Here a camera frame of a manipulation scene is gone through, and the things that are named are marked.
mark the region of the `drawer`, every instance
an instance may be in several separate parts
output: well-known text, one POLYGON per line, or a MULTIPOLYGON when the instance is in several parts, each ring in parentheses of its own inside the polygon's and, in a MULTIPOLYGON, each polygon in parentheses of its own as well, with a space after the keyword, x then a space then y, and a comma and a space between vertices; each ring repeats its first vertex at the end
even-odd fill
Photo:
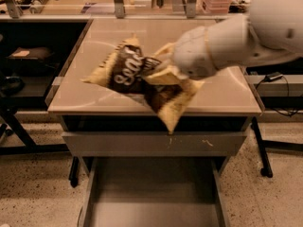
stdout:
POLYGON ((95 158, 79 226, 230 226, 213 161, 95 158))
POLYGON ((74 156, 232 156, 246 133, 151 131, 66 131, 62 137, 74 156))

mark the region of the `drawer front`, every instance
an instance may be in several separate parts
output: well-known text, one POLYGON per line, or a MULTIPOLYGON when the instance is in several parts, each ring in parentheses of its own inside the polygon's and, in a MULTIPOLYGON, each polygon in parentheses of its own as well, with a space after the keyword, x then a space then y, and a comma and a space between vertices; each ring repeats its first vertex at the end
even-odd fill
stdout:
POLYGON ((80 226, 230 226, 213 161, 95 158, 80 226))
POLYGON ((62 137, 74 156, 232 156, 246 133, 66 131, 62 137))

